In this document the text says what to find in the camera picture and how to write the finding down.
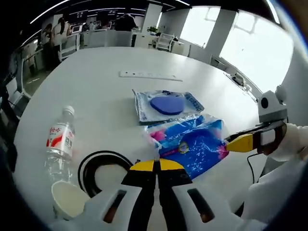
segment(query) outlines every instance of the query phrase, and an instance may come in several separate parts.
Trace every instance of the plastic bottle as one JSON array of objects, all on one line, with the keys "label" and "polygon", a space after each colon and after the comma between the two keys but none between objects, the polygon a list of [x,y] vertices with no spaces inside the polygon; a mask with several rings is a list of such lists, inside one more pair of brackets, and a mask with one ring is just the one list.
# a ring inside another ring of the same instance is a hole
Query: plastic bottle
[{"label": "plastic bottle", "polygon": [[69,182],[72,178],[70,162],[75,137],[74,112],[73,107],[64,107],[62,115],[49,131],[45,167],[52,184],[60,180]]}]

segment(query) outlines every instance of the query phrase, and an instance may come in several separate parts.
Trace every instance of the white table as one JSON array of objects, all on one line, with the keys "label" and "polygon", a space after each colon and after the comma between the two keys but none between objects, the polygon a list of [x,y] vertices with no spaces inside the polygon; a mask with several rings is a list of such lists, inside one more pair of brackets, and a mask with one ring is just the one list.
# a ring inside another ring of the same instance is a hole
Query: white table
[{"label": "white table", "polygon": [[[121,70],[173,74],[183,82],[120,78]],[[205,107],[205,113],[224,119],[230,134],[258,123],[256,103],[221,70],[210,65],[142,48],[80,50],[42,83],[25,109],[15,136],[16,185],[43,221],[53,219],[50,183],[44,173],[45,145],[49,128],[63,106],[75,109],[76,167],[85,156],[98,150],[119,152],[132,162],[153,157],[154,149],[144,138],[143,127],[138,125],[132,89],[190,91]],[[230,153],[194,181],[220,193],[234,211],[252,184],[246,160],[249,154]],[[263,155],[251,158],[256,179],[265,162]]]}]

